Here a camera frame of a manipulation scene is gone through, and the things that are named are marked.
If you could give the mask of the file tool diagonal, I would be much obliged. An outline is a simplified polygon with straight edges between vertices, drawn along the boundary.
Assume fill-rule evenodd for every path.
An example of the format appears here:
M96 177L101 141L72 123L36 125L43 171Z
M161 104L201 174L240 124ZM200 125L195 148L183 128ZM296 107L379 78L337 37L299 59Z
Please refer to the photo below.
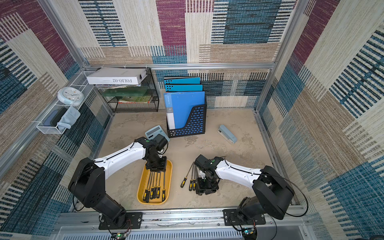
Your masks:
M154 198L156 198L157 199L157 197L156 197L156 195L157 195L157 184L158 184L158 172L156 172L156 180L155 180L155 192L154 192Z

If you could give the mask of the file tool horizontal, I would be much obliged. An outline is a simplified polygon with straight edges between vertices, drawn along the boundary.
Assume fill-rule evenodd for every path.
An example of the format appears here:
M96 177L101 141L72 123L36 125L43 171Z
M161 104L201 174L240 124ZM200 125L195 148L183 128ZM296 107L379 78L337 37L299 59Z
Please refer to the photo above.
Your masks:
M144 196L143 196L143 201L146 203L149 202L150 182L151 182L151 173L149 173L147 187L145 189Z

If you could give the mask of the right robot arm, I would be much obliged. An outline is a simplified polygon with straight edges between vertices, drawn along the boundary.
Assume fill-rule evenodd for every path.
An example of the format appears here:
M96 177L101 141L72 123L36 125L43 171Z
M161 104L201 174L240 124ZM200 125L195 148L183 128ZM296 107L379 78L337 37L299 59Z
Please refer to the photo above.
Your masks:
M216 193L219 182L228 180L252 189L255 196L245 197L232 214L237 224L249 225L255 217L267 214L282 220L295 195L293 188L271 166L251 169L235 165L225 158L207 159L199 155L195 160L199 172L196 193L201 196Z

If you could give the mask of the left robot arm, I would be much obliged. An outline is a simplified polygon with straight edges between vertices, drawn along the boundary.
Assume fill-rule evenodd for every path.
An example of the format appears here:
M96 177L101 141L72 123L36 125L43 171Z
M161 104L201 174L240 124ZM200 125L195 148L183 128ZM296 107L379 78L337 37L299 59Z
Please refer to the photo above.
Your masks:
M167 157L164 156L167 139L157 135L150 140L135 139L127 147L105 157L80 160L70 180L68 189L86 208L102 215L107 227L124 229L129 227L126 209L106 193L106 180L120 169L138 160L146 161L146 170L165 172Z

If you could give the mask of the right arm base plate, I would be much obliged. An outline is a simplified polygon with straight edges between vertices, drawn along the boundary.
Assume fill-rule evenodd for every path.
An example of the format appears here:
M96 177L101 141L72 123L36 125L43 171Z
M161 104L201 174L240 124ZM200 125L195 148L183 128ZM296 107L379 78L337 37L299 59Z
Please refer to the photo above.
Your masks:
M223 209L224 222L226 226L240 225L265 225L266 220L262 215L256 215L253 218L247 217L237 209Z

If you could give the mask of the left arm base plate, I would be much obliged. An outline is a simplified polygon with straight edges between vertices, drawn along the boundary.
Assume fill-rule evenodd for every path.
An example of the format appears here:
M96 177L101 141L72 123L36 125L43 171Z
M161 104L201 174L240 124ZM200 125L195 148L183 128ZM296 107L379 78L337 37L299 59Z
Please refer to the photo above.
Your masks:
M101 215L99 230L140 229L142 219L143 212L127 212L120 214L115 220Z

